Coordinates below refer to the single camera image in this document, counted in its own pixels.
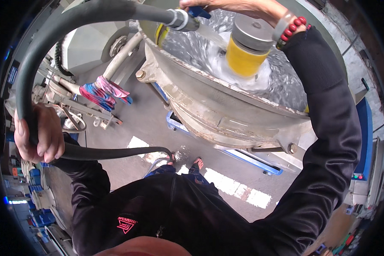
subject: blue valve handle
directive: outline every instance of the blue valve handle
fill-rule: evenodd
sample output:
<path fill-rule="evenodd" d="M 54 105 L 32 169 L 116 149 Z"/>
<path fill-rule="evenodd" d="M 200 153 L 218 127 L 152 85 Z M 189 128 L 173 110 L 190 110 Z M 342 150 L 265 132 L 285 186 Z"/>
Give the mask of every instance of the blue valve handle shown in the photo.
<path fill-rule="evenodd" d="M 189 7 L 188 12 L 190 15 L 194 16 L 195 18 L 200 16 L 200 17 L 209 19 L 211 17 L 211 15 L 200 6 Z"/>

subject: swirling water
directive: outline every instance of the swirling water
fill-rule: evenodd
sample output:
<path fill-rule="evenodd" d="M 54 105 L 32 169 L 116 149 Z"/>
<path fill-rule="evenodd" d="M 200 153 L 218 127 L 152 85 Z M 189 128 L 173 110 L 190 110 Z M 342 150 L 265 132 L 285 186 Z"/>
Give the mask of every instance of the swirling water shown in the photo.
<path fill-rule="evenodd" d="M 211 15 L 209 20 L 198 19 L 228 41 L 235 13 L 216 10 Z M 225 51 L 199 33 L 170 30 L 162 47 L 186 63 L 254 95 L 292 109 L 303 111 L 306 108 L 307 98 L 301 81 L 285 54 L 276 47 L 272 47 L 258 73 L 250 78 L 241 77 L 230 70 Z"/>

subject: sleeve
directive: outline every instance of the sleeve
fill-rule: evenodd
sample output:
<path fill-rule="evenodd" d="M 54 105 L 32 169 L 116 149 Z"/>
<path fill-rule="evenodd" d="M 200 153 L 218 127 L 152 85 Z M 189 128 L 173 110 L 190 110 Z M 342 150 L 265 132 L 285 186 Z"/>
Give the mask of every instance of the sleeve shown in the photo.
<path fill-rule="evenodd" d="M 283 48 L 302 81 L 318 140 L 275 210 L 253 225 L 277 255 L 301 255 L 322 233 L 350 185 L 361 153 L 361 127 L 348 84 L 319 31 L 297 33 Z"/>
<path fill-rule="evenodd" d="M 68 133 L 64 133 L 67 143 L 78 145 Z M 98 161 L 78 161 L 69 159 L 58 159 L 52 163 L 60 168 L 71 179 L 72 187 L 72 226 L 80 222 L 85 212 L 95 206 L 103 197 L 110 192 L 110 180 L 108 174 L 102 169 Z"/>

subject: zipper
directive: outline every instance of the zipper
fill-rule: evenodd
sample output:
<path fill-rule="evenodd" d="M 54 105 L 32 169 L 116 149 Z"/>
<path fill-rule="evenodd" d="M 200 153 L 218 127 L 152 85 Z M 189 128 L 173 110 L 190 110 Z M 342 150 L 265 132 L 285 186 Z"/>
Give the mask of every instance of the zipper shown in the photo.
<path fill-rule="evenodd" d="M 172 201 L 173 201 L 173 198 L 174 198 L 174 193 L 175 193 L 175 178 L 176 176 L 174 175 L 174 177 L 172 178 L 172 184 L 171 184 L 171 194 L 170 194 L 170 197 L 169 197 L 169 212 L 171 211 L 171 208 L 172 208 Z M 168 224 L 168 221 L 169 221 L 169 214 L 167 214 L 167 218 L 165 220 L 165 223 Z M 159 226 L 159 229 L 158 231 L 156 232 L 156 237 L 157 238 L 160 238 L 162 236 L 162 232 L 164 230 L 165 226 Z"/>

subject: pants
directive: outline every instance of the pants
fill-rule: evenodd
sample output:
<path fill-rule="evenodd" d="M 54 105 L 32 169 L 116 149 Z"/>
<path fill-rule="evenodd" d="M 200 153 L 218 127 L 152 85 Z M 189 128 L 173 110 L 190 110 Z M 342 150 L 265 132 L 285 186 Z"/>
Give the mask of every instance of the pants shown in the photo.
<path fill-rule="evenodd" d="M 160 167 L 156 168 L 155 170 L 153 170 L 152 172 L 148 173 L 145 176 L 145 178 L 148 176 L 152 176 L 152 175 L 156 175 L 156 174 L 160 174 L 160 173 L 164 173 L 164 172 L 175 173 L 176 170 L 173 166 L 166 164 L 166 165 L 160 166 Z M 195 182 L 196 184 L 209 185 L 209 182 L 203 177 L 202 174 L 200 174 L 199 166 L 197 163 L 194 163 L 192 165 L 192 167 L 189 169 L 188 174 L 181 174 L 181 175 L 186 177 L 190 181 Z"/>

